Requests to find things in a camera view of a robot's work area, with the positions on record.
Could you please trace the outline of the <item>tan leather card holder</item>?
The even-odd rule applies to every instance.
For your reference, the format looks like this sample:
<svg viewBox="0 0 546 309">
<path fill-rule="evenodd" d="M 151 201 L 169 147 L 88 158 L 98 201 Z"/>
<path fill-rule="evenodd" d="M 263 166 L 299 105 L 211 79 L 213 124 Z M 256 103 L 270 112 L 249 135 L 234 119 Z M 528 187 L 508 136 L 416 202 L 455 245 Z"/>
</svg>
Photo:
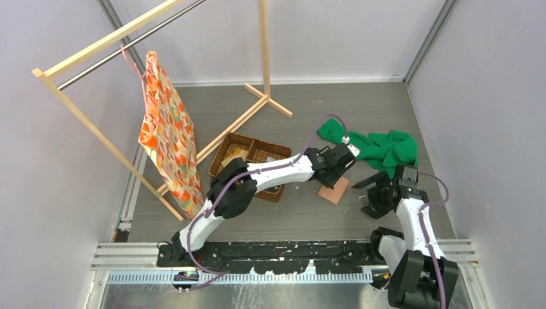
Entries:
<svg viewBox="0 0 546 309">
<path fill-rule="evenodd" d="M 318 191 L 318 195 L 332 205 L 338 205 L 349 186 L 349 180 L 341 177 L 332 189 L 322 185 Z"/>
</svg>

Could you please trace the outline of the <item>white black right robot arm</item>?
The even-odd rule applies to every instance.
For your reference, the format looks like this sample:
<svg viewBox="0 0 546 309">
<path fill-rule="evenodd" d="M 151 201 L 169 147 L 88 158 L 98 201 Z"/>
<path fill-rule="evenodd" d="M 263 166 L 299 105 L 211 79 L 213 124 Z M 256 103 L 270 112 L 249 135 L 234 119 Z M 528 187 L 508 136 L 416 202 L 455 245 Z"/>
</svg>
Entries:
<svg viewBox="0 0 546 309">
<path fill-rule="evenodd" d="M 370 236 L 368 257 L 386 263 L 390 278 L 383 287 L 394 308 L 448 308 L 459 270 L 440 248 L 429 218 L 434 205 L 419 189 L 422 174 L 414 166 L 398 165 L 393 176 L 380 171 L 354 184 L 366 189 L 368 204 L 361 210 L 373 219 L 390 212 L 402 230 L 378 227 Z"/>
</svg>

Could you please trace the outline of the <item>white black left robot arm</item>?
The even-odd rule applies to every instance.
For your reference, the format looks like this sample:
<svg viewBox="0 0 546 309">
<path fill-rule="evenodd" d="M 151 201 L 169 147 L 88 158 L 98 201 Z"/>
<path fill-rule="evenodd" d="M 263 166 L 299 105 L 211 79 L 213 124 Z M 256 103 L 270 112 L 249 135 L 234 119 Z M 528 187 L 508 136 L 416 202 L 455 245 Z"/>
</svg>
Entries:
<svg viewBox="0 0 546 309">
<path fill-rule="evenodd" d="M 340 144 L 334 148 L 308 148 L 293 157 L 261 164 L 232 160 L 211 182 L 196 217 L 173 236 L 172 257 L 183 267 L 191 266 L 197 251 L 220 223 L 245 212 L 255 195 L 265 189 L 313 180 L 333 188 L 359 153 L 352 144 Z"/>
</svg>

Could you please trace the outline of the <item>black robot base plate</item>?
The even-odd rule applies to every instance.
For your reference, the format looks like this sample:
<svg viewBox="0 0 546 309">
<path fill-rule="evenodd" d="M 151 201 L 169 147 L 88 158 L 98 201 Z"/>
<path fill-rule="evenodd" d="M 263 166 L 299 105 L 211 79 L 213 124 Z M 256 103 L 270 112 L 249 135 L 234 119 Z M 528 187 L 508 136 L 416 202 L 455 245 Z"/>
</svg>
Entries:
<svg viewBox="0 0 546 309">
<path fill-rule="evenodd" d="M 194 267 L 208 274 L 302 274 L 313 266 L 317 274 L 356 274 L 364 266 L 385 265 L 374 243 L 333 241 L 207 241 L 190 256 L 161 241 L 158 267 Z"/>
</svg>

